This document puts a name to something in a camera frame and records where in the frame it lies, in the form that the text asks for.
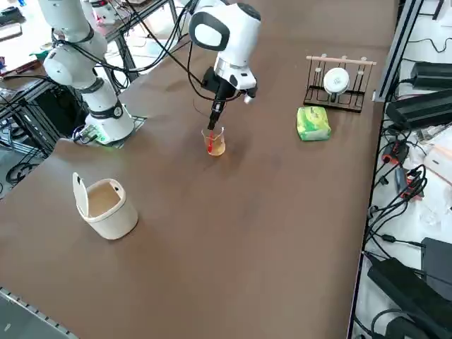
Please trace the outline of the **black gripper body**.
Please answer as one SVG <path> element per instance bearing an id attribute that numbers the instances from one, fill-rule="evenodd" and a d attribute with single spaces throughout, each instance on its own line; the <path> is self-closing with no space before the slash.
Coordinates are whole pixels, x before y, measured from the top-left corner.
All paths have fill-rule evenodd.
<path id="1" fill-rule="evenodd" d="M 208 68 L 204 73 L 202 88 L 215 94 L 215 100 L 231 100 L 236 89 L 225 79 L 219 77 L 214 68 Z"/>

